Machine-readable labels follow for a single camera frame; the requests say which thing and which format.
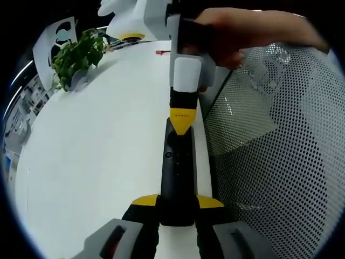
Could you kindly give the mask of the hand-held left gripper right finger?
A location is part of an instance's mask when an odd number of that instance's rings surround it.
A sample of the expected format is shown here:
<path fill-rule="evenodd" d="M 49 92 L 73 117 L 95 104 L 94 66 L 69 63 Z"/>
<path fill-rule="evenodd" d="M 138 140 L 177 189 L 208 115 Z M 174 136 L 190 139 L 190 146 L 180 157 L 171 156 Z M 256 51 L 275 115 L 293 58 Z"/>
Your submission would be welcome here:
<path fill-rule="evenodd" d="M 243 221 L 232 221 L 218 200 L 198 195 L 195 226 L 201 258 L 277 258 L 270 241 Z"/>

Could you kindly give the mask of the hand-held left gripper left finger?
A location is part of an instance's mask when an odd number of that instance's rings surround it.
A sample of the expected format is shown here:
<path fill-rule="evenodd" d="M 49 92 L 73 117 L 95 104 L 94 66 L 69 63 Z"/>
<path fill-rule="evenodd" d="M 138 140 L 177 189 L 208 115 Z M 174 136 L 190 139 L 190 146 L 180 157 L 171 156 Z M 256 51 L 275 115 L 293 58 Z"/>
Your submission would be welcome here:
<path fill-rule="evenodd" d="M 154 258 L 159 241 L 159 195 L 134 200 L 121 219 L 112 219 L 84 241 L 74 258 Z"/>

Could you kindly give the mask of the person's right hand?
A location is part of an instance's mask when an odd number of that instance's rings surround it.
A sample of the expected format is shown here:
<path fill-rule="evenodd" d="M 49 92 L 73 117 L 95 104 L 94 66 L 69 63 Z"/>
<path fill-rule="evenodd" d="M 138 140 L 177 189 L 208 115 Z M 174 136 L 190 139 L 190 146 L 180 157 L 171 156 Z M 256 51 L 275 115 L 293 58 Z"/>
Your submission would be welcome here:
<path fill-rule="evenodd" d="M 195 19 L 212 28 L 209 55 L 217 66 L 229 70 L 241 68 L 244 55 L 235 42 L 240 17 L 233 8 L 208 8 Z"/>

